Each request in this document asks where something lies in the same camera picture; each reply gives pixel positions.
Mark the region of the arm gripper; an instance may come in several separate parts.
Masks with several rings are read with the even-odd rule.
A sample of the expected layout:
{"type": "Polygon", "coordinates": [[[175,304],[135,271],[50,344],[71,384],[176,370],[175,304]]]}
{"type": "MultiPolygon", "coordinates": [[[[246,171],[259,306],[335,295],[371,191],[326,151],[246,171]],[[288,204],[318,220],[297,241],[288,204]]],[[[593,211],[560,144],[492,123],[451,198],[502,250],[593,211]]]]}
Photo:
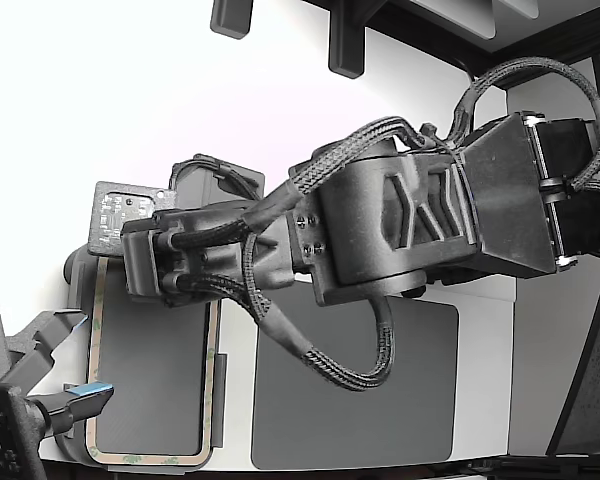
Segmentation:
{"type": "Polygon", "coordinates": [[[193,157],[172,166],[169,189],[176,192],[175,207],[180,209],[160,210],[148,219],[128,221],[123,226],[129,295],[184,306],[242,293],[240,241],[185,250],[172,250],[166,243],[174,233],[229,223],[251,206],[251,200],[243,200],[249,195],[236,184],[237,176],[252,192],[263,196],[265,175],[256,170],[215,157],[193,157]]]}

